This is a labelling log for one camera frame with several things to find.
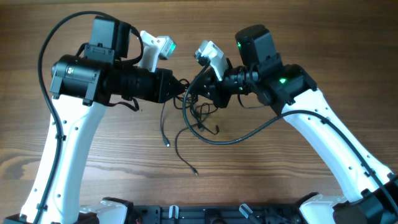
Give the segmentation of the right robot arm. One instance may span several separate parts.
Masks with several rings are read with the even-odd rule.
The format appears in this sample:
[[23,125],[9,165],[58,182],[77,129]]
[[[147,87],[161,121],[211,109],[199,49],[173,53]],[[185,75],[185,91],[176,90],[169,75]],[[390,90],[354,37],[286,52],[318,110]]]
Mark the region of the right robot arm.
[[202,70],[187,93],[204,96],[217,108],[225,108],[233,95],[254,93],[316,150],[342,195],[309,194],[288,221],[395,223],[397,176],[340,121],[312,77],[300,65],[283,64],[270,31],[261,24],[237,32],[235,39],[243,61],[239,67],[213,42],[202,42],[195,52]]

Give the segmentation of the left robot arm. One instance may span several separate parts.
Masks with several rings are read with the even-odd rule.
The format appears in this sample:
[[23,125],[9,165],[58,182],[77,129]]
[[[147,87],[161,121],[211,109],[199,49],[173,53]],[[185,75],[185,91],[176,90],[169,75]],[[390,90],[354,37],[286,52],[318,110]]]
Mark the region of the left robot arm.
[[5,223],[136,223],[132,202],[106,197],[80,206],[80,187],[95,132],[111,97],[139,110],[138,100],[165,103],[183,93],[171,70],[158,68],[175,50],[168,36],[154,37],[127,22],[95,13],[90,41],[52,67],[44,88],[50,126],[37,176],[21,211]]

